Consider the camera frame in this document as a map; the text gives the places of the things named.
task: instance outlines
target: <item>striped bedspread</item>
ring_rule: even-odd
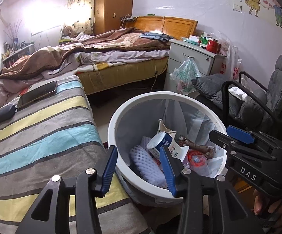
[[[54,96],[0,123],[0,232],[15,233],[53,175],[77,176],[104,156],[79,78],[58,80]],[[96,204],[103,234],[150,233],[116,175],[109,192],[104,198],[97,198]],[[70,197],[69,206],[70,233],[76,234],[74,196]]]

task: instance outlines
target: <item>teddy bear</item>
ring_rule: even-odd
[[[70,38],[76,38],[78,33],[76,33],[71,26],[65,26],[63,29],[63,36],[69,36]]]

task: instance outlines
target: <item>window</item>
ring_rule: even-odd
[[[30,28],[31,36],[61,26],[64,22],[64,11],[64,6],[51,7],[42,3],[29,6],[25,12],[25,18]]]

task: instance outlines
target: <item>bed sheet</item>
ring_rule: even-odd
[[[77,176],[105,154],[79,78],[58,80],[55,95],[0,123],[0,232],[15,233],[53,175]],[[103,234],[150,233],[116,175],[96,205]],[[69,225],[76,234],[75,196],[70,197]]]
[[[139,63],[127,63],[93,72],[77,73],[86,95],[114,88],[127,83],[146,80],[162,74],[168,65],[168,57]]]

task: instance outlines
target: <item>human hand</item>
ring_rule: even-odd
[[[263,206],[266,203],[265,201],[266,198],[257,190],[254,191],[254,196],[255,196],[254,213],[255,215],[259,215],[262,211]],[[274,202],[269,207],[268,212],[273,213],[280,203],[281,203],[281,200]],[[278,221],[276,222],[276,224],[273,226],[274,228],[282,227],[282,206],[279,208],[277,213],[281,214],[281,216],[278,219]]]

